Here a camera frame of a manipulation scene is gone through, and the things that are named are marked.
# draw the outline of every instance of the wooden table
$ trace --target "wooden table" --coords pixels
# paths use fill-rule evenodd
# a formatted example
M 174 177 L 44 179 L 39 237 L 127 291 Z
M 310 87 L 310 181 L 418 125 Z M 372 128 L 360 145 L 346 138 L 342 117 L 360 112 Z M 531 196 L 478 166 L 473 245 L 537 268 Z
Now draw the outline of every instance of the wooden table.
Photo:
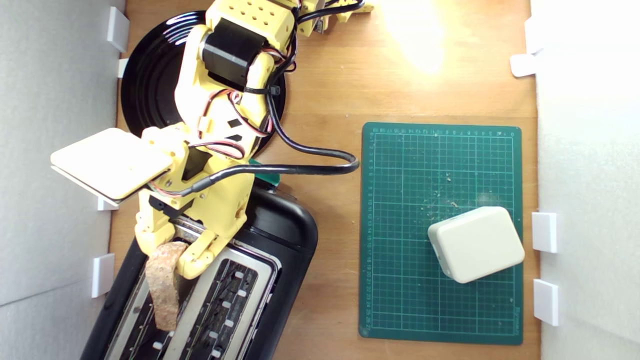
M 283 176 L 315 217 L 319 244 L 275 359 L 535 359 L 540 324 L 532 314 L 529 213 L 537 207 L 533 78 L 515 79 L 509 57 L 522 53 L 528 0 L 379 0 L 370 15 L 302 38 L 288 79 L 284 126 L 297 141 L 360 154 L 367 121 L 520 126 L 524 164 L 524 343 L 518 347 L 363 339 L 358 335 L 360 174 Z M 128 0 L 129 50 L 156 24 L 206 9 L 210 0 Z M 118 123 L 124 126 L 122 113 Z M 331 163 L 288 149 L 279 139 L 264 163 Z M 113 214 L 117 265 L 133 238 L 137 202 Z

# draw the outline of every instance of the cutting mat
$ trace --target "cutting mat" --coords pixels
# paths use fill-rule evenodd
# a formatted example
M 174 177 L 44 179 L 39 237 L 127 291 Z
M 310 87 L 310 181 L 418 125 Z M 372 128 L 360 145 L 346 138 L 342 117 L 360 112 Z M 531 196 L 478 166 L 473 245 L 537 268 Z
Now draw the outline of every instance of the cutting mat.
M 362 133 L 360 334 L 521 344 L 522 264 L 458 284 L 427 237 L 435 222 L 502 206 L 522 239 L 520 129 L 370 122 Z

